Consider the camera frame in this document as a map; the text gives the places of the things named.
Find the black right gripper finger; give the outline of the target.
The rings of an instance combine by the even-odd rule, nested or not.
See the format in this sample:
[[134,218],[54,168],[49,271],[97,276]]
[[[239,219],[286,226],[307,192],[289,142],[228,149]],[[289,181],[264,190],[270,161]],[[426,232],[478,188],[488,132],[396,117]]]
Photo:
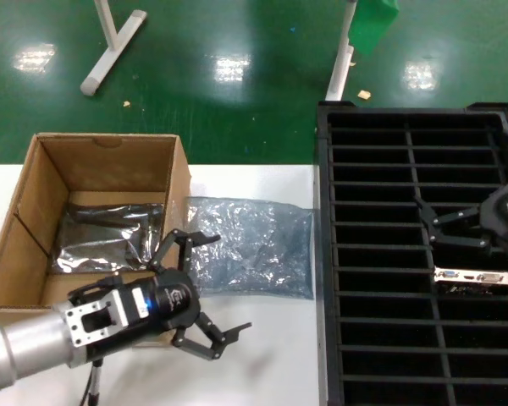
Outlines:
[[460,246],[466,248],[474,248],[486,250],[490,247],[490,242],[487,239],[475,239],[462,236],[446,235],[437,228],[430,228],[428,230],[429,240],[432,243]]
[[479,227],[480,210],[477,206],[439,216],[432,206],[421,197],[415,195],[414,200],[418,204],[419,217],[427,228],[442,229],[449,226],[453,228]]

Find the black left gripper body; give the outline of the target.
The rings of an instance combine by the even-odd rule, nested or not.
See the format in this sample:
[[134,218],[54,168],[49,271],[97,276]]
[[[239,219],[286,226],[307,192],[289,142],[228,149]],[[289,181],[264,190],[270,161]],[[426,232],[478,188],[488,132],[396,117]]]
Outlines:
[[198,294],[187,274],[166,270],[151,277],[125,283],[121,277],[106,277],[110,285],[87,294],[102,309],[86,316],[91,336],[103,328],[112,332],[86,345],[87,359],[100,359],[172,330],[192,326],[201,313]]

